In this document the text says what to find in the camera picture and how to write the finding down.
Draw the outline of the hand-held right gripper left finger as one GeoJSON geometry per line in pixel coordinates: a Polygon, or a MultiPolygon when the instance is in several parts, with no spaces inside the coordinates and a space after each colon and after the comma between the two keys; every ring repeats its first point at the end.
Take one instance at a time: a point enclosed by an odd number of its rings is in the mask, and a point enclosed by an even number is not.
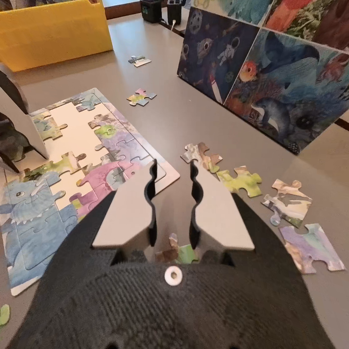
{"type": "Polygon", "coordinates": [[[157,240],[155,206],[157,160],[137,171],[116,191],[92,243],[93,248],[128,250],[154,247],[157,240]]]}

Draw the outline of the light blue white puzzle piece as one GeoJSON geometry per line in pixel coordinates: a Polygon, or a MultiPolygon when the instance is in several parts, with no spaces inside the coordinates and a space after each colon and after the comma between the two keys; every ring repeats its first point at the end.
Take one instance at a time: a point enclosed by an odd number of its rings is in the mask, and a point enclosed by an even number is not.
{"type": "Polygon", "coordinates": [[[131,56],[131,59],[128,60],[129,63],[133,64],[135,67],[141,67],[151,62],[150,59],[146,58],[143,55],[131,56]]]}

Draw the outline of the peach purple puzzle piece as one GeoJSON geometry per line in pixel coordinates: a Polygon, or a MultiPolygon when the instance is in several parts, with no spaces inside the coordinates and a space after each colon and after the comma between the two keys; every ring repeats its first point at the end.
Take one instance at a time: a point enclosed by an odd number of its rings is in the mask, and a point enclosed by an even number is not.
{"type": "Polygon", "coordinates": [[[279,226],[282,220],[300,228],[312,204],[312,199],[300,191],[302,184],[294,180],[291,185],[276,179],[272,188],[277,191],[275,196],[265,195],[261,204],[273,212],[270,223],[279,226]]]}

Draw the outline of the pastel purple pink puzzle piece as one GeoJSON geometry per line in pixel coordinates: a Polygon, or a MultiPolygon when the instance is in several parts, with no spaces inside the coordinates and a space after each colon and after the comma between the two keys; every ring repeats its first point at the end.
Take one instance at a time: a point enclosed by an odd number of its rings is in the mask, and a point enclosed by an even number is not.
{"type": "Polygon", "coordinates": [[[150,155],[136,139],[117,142],[108,151],[125,168],[131,166],[131,160],[135,158],[143,160],[150,155]]]}

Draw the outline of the blue dinosaur body puzzle piece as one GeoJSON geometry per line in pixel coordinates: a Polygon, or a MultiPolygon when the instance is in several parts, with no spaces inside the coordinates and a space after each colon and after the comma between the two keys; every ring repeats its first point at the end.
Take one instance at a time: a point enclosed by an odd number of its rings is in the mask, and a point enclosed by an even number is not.
{"type": "Polygon", "coordinates": [[[7,266],[14,267],[20,252],[26,270],[31,270],[58,249],[77,224],[73,204],[61,210],[48,209],[41,216],[26,222],[15,223],[13,215],[1,226],[5,233],[7,266]]]}

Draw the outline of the sea animal puzzle board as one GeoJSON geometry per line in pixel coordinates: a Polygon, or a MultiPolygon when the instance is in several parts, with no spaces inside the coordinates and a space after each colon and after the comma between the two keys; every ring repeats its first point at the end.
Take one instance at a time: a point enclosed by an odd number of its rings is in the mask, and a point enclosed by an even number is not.
{"type": "Polygon", "coordinates": [[[1,0],[0,12],[72,1],[73,0],[1,0]]]}

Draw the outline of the purple blue green puzzle piece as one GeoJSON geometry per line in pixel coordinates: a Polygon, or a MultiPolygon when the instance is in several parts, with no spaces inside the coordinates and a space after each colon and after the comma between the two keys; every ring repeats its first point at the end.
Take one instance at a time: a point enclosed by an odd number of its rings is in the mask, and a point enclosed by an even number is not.
{"type": "Polygon", "coordinates": [[[72,203],[73,201],[78,201],[81,207],[85,209],[89,209],[89,205],[98,201],[98,196],[91,190],[86,194],[82,195],[81,192],[75,193],[69,197],[69,201],[72,203]]]}

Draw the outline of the teal dinosaur puzzle piece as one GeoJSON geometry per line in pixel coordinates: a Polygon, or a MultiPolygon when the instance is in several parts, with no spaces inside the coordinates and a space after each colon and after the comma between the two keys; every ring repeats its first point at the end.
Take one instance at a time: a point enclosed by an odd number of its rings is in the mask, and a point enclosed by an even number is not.
{"type": "Polygon", "coordinates": [[[47,139],[54,140],[61,137],[63,135],[61,130],[68,127],[67,124],[62,124],[58,126],[53,117],[49,117],[49,118],[35,117],[33,118],[33,122],[43,141],[47,139]]]}

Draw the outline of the pink dinosaur head puzzle piece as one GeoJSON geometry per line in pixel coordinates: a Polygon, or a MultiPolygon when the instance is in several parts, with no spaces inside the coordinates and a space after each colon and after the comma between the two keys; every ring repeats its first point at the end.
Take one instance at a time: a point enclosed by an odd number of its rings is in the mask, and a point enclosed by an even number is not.
{"type": "MultiPolygon", "coordinates": [[[[119,174],[114,176],[115,182],[118,183],[124,183],[129,178],[131,178],[135,173],[137,173],[141,168],[145,167],[148,163],[153,162],[153,158],[151,156],[146,157],[145,159],[140,159],[139,157],[136,157],[135,159],[131,160],[131,166],[127,169],[125,169],[123,172],[120,172],[119,174]]],[[[158,164],[157,165],[157,178],[156,181],[159,181],[163,177],[166,176],[166,172],[164,169],[158,164]]]]}

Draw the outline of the purple dinosaur body puzzle piece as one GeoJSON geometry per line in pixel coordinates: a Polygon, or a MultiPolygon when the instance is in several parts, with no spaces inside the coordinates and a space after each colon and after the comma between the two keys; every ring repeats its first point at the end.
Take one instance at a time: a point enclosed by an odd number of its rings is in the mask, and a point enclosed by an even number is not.
{"type": "Polygon", "coordinates": [[[92,177],[89,179],[89,184],[99,200],[104,199],[110,192],[115,191],[115,189],[107,184],[105,179],[92,177]]]}

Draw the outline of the brown grey puzzle piece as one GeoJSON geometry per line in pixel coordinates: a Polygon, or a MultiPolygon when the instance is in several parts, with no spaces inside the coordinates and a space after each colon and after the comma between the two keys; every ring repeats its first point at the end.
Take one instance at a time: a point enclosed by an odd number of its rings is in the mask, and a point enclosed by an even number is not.
{"type": "Polygon", "coordinates": [[[192,160],[197,160],[200,165],[211,173],[216,173],[220,170],[218,163],[223,159],[219,154],[206,155],[209,147],[200,142],[196,145],[189,143],[185,146],[185,153],[180,155],[181,159],[186,163],[192,160]]]}

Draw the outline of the pink yellow blue puzzle piece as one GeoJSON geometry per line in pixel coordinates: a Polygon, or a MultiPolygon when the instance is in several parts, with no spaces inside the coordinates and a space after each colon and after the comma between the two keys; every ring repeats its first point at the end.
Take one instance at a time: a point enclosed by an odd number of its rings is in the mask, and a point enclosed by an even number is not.
{"type": "Polygon", "coordinates": [[[150,100],[154,99],[157,96],[156,93],[146,93],[146,90],[138,89],[135,91],[135,94],[129,96],[127,100],[129,101],[129,104],[133,107],[139,105],[139,106],[145,106],[149,103],[150,100]]]}

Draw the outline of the green tan puzzle piece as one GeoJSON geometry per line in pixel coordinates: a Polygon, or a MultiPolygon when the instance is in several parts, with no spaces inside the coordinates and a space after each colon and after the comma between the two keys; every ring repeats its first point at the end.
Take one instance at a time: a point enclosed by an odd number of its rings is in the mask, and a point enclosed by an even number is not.
{"type": "Polygon", "coordinates": [[[168,250],[155,253],[155,259],[162,263],[176,263],[176,264],[192,264],[199,262],[199,257],[192,249],[191,245],[178,245],[177,235],[171,233],[169,235],[170,248],[168,250]]]}

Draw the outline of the dinosaur puzzle tray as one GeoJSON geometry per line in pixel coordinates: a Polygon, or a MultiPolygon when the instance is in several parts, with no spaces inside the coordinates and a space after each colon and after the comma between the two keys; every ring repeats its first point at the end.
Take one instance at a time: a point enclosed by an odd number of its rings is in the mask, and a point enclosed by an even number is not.
{"type": "MultiPolygon", "coordinates": [[[[156,194],[167,188],[177,179],[179,179],[179,173],[168,163],[168,161],[160,155],[158,151],[155,150],[153,146],[135,129],[135,127],[96,89],[93,88],[84,93],[78,94],[72,98],[54,103],[46,107],[50,110],[51,117],[54,118],[58,126],[62,124],[67,124],[68,127],[62,129],[62,136],[57,139],[47,139],[45,140],[45,145],[47,147],[49,158],[41,159],[34,151],[30,152],[28,157],[20,160],[16,165],[19,167],[19,174],[10,174],[6,170],[1,170],[1,226],[10,218],[13,206],[8,203],[2,203],[4,199],[4,188],[5,186],[16,179],[22,181],[29,181],[31,179],[23,178],[21,172],[29,168],[33,170],[49,161],[58,162],[62,159],[62,155],[72,151],[75,156],[78,156],[82,153],[86,154],[86,158],[79,161],[81,170],[73,174],[65,172],[61,175],[57,174],[60,178],[60,181],[57,184],[51,186],[51,191],[53,194],[57,193],[59,190],[65,190],[66,195],[63,198],[59,198],[55,201],[58,210],[63,209],[67,205],[73,204],[76,213],[77,213],[77,223],[80,221],[85,221],[85,217],[92,218],[92,222],[96,223],[97,218],[93,218],[92,215],[97,213],[96,206],[103,200],[99,200],[89,205],[89,209],[85,209],[80,206],[78,201],[69,201],[69,197],[75,193],[81,192],[82,195],[93,190],[88,182],[82,186],[77,186],[76,182],[85,177],[85,174],[89,173],[92,169],[110,162],[117,162],[113,156],[108,152],[108,150],[103,147],[101,150],[96,151],[95,146],[100,144],[100,140],[95,135],[94,131],[88,126],[88,122],[94,120],[94,116],[98,114],[105,115],[109,112],[114,114],[114,116],[119,120],[129,133],[131,133],[136,139],[150,154],[154,159],[157,160],[164,171],[166,176],[155,182],[156,194]],[[97,98],[102,102],[98,104],[92,111],[82,111],[78,112],[76,110],[76,105],[89,94],[95,94],[97,98]]],[[[127,169],[118,162],[118,165],[123,169],[127,169]]],[[[2,241],[5,252],[5,233],[2,233],[2,241]]],[[[15,261],[14,267],[8,267],[5,274],[8,278],[1,279],[1,288],[5,287],[9,289],[11,296],[16,297],[30,286],[35,284],[42,277],[45,272],[47,265],[54,256],[49,256],[39,265],[34,267],[31,270],[26,270],[24,267],[24,260],[22,253],[20,252],[19,257],[15,261]]]]}

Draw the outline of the black charger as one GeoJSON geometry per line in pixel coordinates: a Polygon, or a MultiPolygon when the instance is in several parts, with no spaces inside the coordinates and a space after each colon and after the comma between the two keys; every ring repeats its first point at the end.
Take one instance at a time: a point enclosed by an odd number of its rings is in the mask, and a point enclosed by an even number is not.
{"type": "Polygon", "coordinates": [[[168,0],[167,1],[167,15],[169,25],[181,24],[181,9],[183,6],[182,0],[168,0]]]}

